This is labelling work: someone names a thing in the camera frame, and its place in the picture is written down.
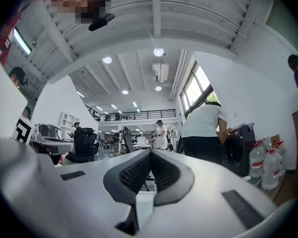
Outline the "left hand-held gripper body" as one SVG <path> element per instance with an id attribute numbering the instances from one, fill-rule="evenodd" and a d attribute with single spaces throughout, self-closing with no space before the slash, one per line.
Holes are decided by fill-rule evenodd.
<path id="1" fill-rule="evenodd" d="M 48 136 L 45 124 L 33 124 L 28 118 L 20 117 L 12 138 L 20 143 L 29 145 L 36 153 L 57 155 L 56 139 Z"/>

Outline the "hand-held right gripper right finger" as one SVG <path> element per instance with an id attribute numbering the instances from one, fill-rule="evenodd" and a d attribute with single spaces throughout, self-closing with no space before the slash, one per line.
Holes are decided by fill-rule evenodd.
<path id="1" fill-rule="evenodd" d="M 223 197 L 231 190 L 263 218 L 277 208 L 266 194 L 221 165 L 177 153 L 162 154 L 190 167 L 195 182 L 179 202 L 154 207 L 139 238 L 232 238 L 244 233 L 246 227 Z"/>

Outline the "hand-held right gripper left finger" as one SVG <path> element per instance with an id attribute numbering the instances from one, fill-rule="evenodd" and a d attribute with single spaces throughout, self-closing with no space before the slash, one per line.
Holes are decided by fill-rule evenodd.
<path id="1" fill-rule="evenodd" d="M 54 238 L 152 238 L 152 194 L 141 192 L 151 151 L 57 168 L 61 179 Z"/>

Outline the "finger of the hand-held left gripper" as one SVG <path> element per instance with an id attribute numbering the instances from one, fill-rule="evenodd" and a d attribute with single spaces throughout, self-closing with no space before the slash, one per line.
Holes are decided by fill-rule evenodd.
<path id="1" fill-rule="evenodd" d="M 43 146 L 48 148 L 49 153 L 66 153 L 74 149 L 73 142 L 53 137 L 43 137 Z"/>

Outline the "black mesh office chair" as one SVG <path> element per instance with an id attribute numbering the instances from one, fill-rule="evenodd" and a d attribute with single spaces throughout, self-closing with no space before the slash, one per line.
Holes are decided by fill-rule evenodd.
<path id="1" fill-rule="evenodd" d="M 97 134 L 92 128 L 82 128 L 84 134 L 84 154 L 79 156 L 75 153 L 69 152 L 66 155 L 66 159 L 73 163 L 86 163 L 86 162 L 93 162 L 94 156 L 96 154 L 96 138 Z"/>

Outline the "white shelf unit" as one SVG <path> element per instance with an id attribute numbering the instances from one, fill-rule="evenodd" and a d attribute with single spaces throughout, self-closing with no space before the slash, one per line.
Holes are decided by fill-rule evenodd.
<path id="1" fill-rule="evenodd" d="M 72 131 L 75 131 L 75 122 L 79 122 L 79 118 L 68 114 L 67 112 L 61 112 L 58 127 L 61 129 L 62 133 L 71 133 Z"/>

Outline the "group of ceiling strip lights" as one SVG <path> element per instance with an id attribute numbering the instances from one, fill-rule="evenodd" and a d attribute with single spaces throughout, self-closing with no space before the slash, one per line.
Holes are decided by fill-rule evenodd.
<path id="1" fill-rule="evenodd" d="M 96 109 L 97 111 L 121 111 L 129 112 L 141 109 L 143 100 L 137 93 L 127 90 L 127 95 L 122 94 L 122 91 L 114 93 L 98 93 L 98 94 L 79 94 L 84 104 Z"/>

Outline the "black equipment case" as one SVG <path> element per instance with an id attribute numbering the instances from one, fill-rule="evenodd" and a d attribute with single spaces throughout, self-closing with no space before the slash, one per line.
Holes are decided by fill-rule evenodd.
<path id="1" fill-rule="evenodd" d="M 255 143 L 255 134 L 252 127 L 241 124 L 228 132 L 223 145 L 223 165 L 240 177 L 249 173 L 249 153 Z"/>

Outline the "black mezzanine railing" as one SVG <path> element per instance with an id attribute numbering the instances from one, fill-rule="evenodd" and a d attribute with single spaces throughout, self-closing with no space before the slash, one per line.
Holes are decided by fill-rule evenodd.
<path id="1" fill-rule="evenodd" d="M 176 109 L 153 110 L 153 111 L 135 111 L 135 112 L 114 112 L 99 113 L 97 110 L 85 105 L 91 116 L 99 122 L 121 121 L 121 120 L 144 120 L 144 119 L 166 119 L 175 118 Z"/>

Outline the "long ceiling lamp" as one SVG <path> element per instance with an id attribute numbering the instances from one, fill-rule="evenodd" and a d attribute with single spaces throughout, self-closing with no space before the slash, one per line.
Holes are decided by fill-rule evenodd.
<path id="1" fill-rule="evenodd" d="M 25 51 L 25 53 L 27 55 L 31 54 L 31 47 L 28 45 L 28 43 L 25 41 L 25 39 L 23 38 L 23 36 L 21 35 L 21 33 L 19 32 L 19 30 L 15 27 L 13 30 L 13 34 L 14 37 L 16 38 L 17 42 L 19 43 L 19 45 L 23 48 L 23 50 Z"/>

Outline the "person's red shirt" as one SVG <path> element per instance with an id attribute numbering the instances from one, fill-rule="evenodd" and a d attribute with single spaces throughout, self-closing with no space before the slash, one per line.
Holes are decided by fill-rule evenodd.
<path id="1" fill-rule="evenodd" d="M 11 45 L 14 38 L 14 28 L 17 24 L 18 19 L 22 15 L 23 11 L 29 6 L 29 3 L 25 5 L 20 11 L 18 11 L 13 17 L 11 17 L 7 23 L 3 26 L 0 32 L 0 63 L 2 66 L 5 65 Z"/>

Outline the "large window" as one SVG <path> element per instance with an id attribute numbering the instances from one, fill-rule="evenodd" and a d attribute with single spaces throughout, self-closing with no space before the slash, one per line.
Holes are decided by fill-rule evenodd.
<path id="1" fill-rule="evenodd" d="M 202 67 L 194 62 L 189 76 L 180 94 L 184 116 L 188 116 L 201 105 L 219 102 L 219 99 Z"/>

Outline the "white ceiling air conditioner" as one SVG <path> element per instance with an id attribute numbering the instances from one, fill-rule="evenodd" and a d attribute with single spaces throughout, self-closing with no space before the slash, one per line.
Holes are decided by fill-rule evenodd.
<path id="1" fill-rule="evenodd" d="M 163 63 L 154 63 L 152 65 L 154 81 L 156 83 L 163 83 L 168 79 L 169 65 Z"/>

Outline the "white ceiling pipes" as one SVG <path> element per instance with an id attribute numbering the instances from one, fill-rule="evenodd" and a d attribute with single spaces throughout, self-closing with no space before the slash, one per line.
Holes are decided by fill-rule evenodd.
<path id="1" fill-rule="evenodd" d="M 175 74 L 175 78 L 171 87 L 171 92 L 168 98 L 169 102 L 172 102 L 174 99 L 174 96 L 176 94 L 176 89 L 179 84 L 180 78 L 182 76 L 182 72 L 187 64 L 187 62 L 190 60 L 190 57 L 192 55 L 192 52 L 190 50 L 181 50 L 179 62 L 177 65 L 177 70 Z"/>

